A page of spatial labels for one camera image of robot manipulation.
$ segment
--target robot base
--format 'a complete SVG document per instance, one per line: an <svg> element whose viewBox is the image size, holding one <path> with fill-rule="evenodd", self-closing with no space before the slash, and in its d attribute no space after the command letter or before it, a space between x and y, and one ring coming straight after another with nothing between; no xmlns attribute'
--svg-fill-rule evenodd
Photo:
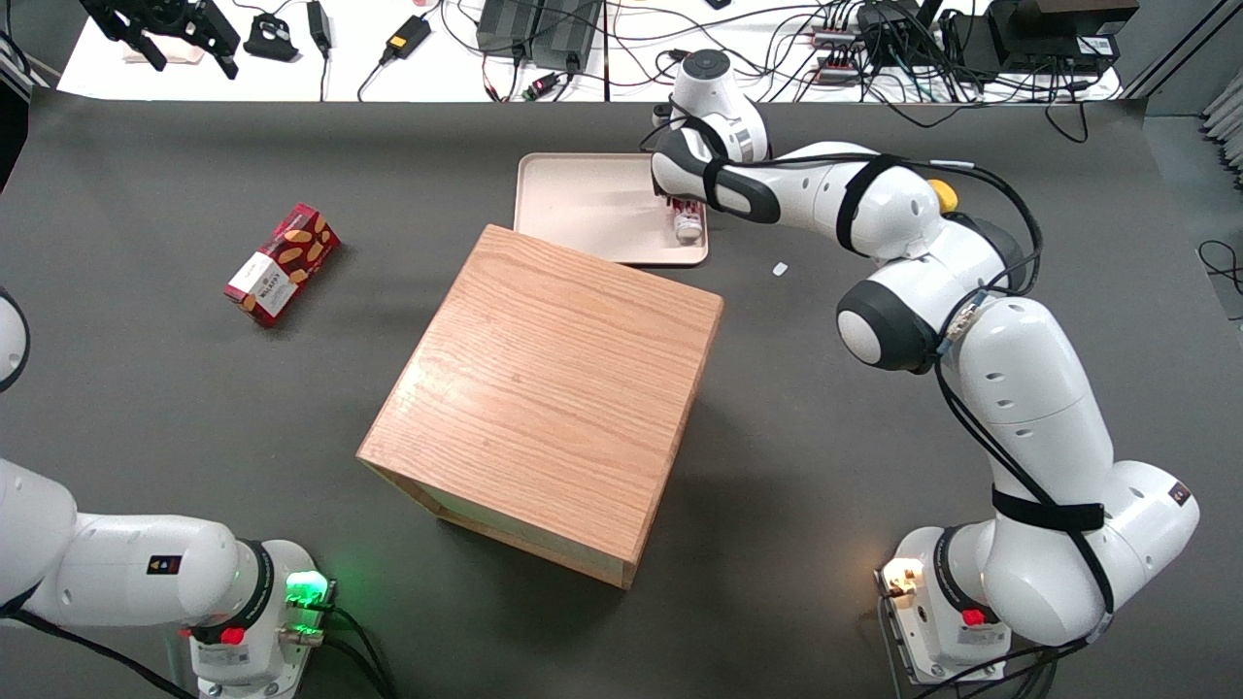
<svg viewBox="0 0 1243 699"><path fill-rule="evenodd" d="M272 557L272 596L255 626L246 629L246 644L201 646L190 639L201 697L291 699L302 682L311 648L282 641L281 631L301 624L321 628L323 614L290 608L285 581L290 573L314 571L314 561L291 541L265 541L264 549Z"/></svg>
<svg viewBox="0 0 1243 699"><path fill-rule="evenodd" d="M894 558L876 571L880 593L889 596L889 628L915 684L938 684L960 672L1009 652L1009 627L967 627L932 572L933 549L943 530L924 527L897 545ZM891 597L900 588L905 595ZM958 682L989 682L1004 675L1006 663L994 663Z"/></svg>

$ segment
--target plastic tray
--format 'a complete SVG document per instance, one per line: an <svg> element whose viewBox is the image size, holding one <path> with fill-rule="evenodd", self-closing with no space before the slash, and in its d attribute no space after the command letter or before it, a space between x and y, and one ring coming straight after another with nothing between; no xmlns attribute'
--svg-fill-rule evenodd
<svg viewBox="0 0 1243 699"><path fill-rule="evenodd" d="M681 244L674 210L651 192L643 153L532 153L518 163L513 230L625 265L697 265L704 235Z"/></svg>

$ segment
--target white table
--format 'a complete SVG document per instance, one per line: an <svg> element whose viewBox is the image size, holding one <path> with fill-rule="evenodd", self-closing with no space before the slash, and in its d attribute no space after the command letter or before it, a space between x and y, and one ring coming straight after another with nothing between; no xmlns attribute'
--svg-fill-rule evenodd
<svg viewBox="0 0 1243 699"><path fill-rule="evenodd" d="M276 0L241 1L267 9L276 9L280 5ZM332 17L336 42L328 72L328 101L352 102L357 100L358 87L375 67L384 41L411 12L423 14L428 10L428 7L416 6L416 1L322 0L324 10ZM978 0L978 2L947 0L942 11L952 7L971 12L972 6L978 5L976 14L981 14L988 0ZM218 4L245 41L250 32L251 19L256 12L236 7L230 0L218 0ZM434 5L435 0L426 0L426 4ZM367 88L365 100L369 102L486 102L487 96L484 92L480 73L485 61L461 46L449 34L451 31L470 46L475 46L475 25L466 15L477 19L482 4L484 0L461 0L460 5L459 0L444 0L444 4L428 17L433 26L433 35L419 46L409 60L397 61L384 68ZM702 31L695 30L685 20L660 12L661 9L676 10L701 24L758 10L773 10L710 29L712 37L717 41L741 52L751 61L763 65L768 62L764 51L773 30L783 20L796 14L815 11L817 5L797 1L779 5L771 0L735 0L725 10L712 10L702 0L610 0L610 4L605 6L609 12L609 31L614 36L623 37L620 44L633 53L631 56L623 46L619 46L619 41L609 41L609 71L614 83L643 82L646 80L644 70L649 75L655 75L658 55L661 51L669 49L694 51L717 47L712 39L705 36ZM302 55L292 63L282 63L257 58L239 49L236 61L240 72L234 81L227 80L210 57L204 57L198 65L169 65L164 72L157 72L145 63L124 63L121 60L122 45L108 41L96 25L88 21L57 87L65 92L104 100L317 101L323 63L307 30L303 1L293 0L280 17L290 24L293 44ZM787 24L786 30L778 35L778 40L793 34L800 24L802 20ZM987 31L987 27L977 26L977 30L979 29ZM680 30L687 31L672 37L644 40ZM814 51L807 37L797 37L793 41L793 49L778 67L778 71L786 75L809 68L814 62L814 60L809 60L813 53L824 55L824 51ZM604 37L597 32L595 50L592 52L585 71L589 76L603 76L603 46ZM664 67L669 62L667 58L661 58L660 65ZM493 57L486 63L492 83L503 95L513 76L512 61ZM527 85L548 72L533 63L520 68L515 98L518 98L517 95ZM869 102L876 102L881 97L890 102L930 101L930 98L940 102L948 101L948 90L940 81L920 81L922 88L916 88L911 80L896 68L885 68L883 72L888 76L875 80L866 95L858 85L833 88L817 87L807 91L802 101L858 102L864 98ZM1048 76L1033 78L1013 75L1008 77L1016 82L1032 85L1037 95L1042 97L1040 88L1047 87L1050 81ZM766 92L769 96L776 93L784 82L786 78L772 76L741 80L752 100L759 100ZM796 93L800 92L796 90L797 87L799 87L797 83L791 85L777 100L792 101ZM610 98L626 102L659 102L667 97L669 91L667 86L653 83L639 87L614 86ZM1119 92L1121 92L1121 87L1117 75L1109 71L1099 83L1079 92L1078 98L1106 100ZM972 93L971 88L965 88L960 97L970 97ZM1013 86L989 85L986 87L984 100L1004 101L1014 95ZM1030 97L1030 93L1019 90L1018 96L1019 98ZM1060 97L1069 100L1066 92L1062 92ZM562 100L603 101L604 83L600 80L579 76Z"/></svg>

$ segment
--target wood grain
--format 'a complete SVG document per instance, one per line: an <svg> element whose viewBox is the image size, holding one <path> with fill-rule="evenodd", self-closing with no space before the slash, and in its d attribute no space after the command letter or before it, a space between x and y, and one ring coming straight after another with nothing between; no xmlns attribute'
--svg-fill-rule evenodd
<svg viewBox="0 0 1243 699"><path fill-rule="evenodd" d="M487 516L436 491L552 537L523 549L579 558L561 537L603 553L620 563L607 577L629 571L626 587L722 308L716 295L488 226L358 458L408 493L426 486L410 495L454 510L450 521Z"/></svg>

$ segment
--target small bottle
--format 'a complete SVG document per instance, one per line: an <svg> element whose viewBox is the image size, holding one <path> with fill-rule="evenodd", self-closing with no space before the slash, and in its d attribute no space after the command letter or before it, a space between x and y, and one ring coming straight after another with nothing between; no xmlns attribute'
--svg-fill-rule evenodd
<svg viewBox="0 0 1243 699"><path fill-rule="evenodd" d="M704 238L704 204L674 199L674 234L682 245Z"/></svg>

